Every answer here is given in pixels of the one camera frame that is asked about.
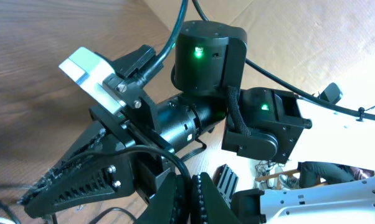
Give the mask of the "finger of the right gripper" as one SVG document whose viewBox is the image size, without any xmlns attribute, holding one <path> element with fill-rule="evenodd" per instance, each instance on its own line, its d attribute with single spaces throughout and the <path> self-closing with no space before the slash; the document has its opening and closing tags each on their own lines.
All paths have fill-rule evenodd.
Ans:
<svg viewBox="0 0 375 224">
<path fill-rule="evenodd" d="M 77 205 L 133 194 L 135 186 L 130 155 L 87 156 L 59 170 L 73 156 L 83 152 L 110 154 L 133 146 L 120 142 L 85 147 L 82 143 L 72 144 L 34 189 L 24 195 L 24 211 L 31 218 L 39 218 Z"/>
<path fill-rule="evenodd" d="M 100 157 L 75 157 L 88 152 L 109 154 L 124 148 L 101 123 L 93 122 L 58 163 L 22 196 L 19 203 L 64 204 L 105 192 L 111 188 L 109 171 L 105 167 L 92 170 L 93 164 Z"/>
</svg>

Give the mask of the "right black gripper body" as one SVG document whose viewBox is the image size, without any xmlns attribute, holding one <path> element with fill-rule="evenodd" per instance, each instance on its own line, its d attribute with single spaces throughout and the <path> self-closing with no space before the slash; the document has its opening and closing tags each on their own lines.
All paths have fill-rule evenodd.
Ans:
<svg viewBox="0 0 375 224">
<path fill-rule="evenodd" d="M 169 98 L 156 105 L 161 132 L 157 133 L 143 126 L 143 115 L 132 113 L 132 118 L 121 114 L 120 117 L 111 115 L 100 105 L 89 109 L 94 121 L 102 123 L 109 131 L 115 130 L 121 135 L 124 146 L 147 145 L 167 150 L 174 154 L 178 152 L 178 96 Z M 134 175 L 134 185 L 140 196 L 149 199 L 154 197 L 166 175 L 175 170 L 175 166 L 163 156 L 153 152 L 142 152 L 131 156 Z"/>
</svg>

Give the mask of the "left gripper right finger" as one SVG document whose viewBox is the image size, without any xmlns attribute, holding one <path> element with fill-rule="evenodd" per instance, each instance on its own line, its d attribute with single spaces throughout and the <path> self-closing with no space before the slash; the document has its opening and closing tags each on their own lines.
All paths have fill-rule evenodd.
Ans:
<svg viewBox="0 0 375 224">
<path fill-rule="evenodd" d="M 192 177 L 191 223 L 241 224 L 205 172 Z"/>
</svg>

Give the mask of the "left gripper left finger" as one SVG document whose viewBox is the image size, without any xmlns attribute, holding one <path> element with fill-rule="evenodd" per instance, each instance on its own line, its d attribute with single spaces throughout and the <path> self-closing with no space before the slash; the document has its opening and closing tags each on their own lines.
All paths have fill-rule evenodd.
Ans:
<svg viewBox="0 0 375 224">
<path fill-rule="evenodd" d="M 188 220 L 188 201 L 182 175 L 169 173 L 137 224 L 183 224 Z"/>
</svg>

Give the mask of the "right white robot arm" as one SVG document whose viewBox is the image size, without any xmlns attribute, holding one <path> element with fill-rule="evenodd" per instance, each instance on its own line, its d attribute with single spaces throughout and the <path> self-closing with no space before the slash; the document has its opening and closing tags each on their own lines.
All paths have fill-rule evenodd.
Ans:
<svg viewBox="0 0 375 224">
<path fill-rule="evenodd" d="M 96 105 L 92 124 L 21 198 L 31 218 L 138 193 L 138 223 L 273 223 L 358 213 L 375 218 L 375 177 L 291 192 L 221 192 L 177 153 L 224 122 L 221 148 L 286 163 L 375 170 L 375 114 L 327 93 L 241 87 L 247 34 L 214 21 L 176 26 L 160 53 L 143 45 L 117 60 L 81 47 L 60 69 Z"/>
</svg>

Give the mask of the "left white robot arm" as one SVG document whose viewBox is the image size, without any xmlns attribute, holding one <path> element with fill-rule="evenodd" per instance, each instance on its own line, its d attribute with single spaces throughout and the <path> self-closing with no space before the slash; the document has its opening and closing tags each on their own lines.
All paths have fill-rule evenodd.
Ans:
<svg viewBox="0 0 375 224">
<path fill-rule="evenodd" d="M 375 223 L 375 177 L 301 190 L 243 190 L 228 205 L 207 173 L 170 173 L 137 223 Z"/>
</svg>

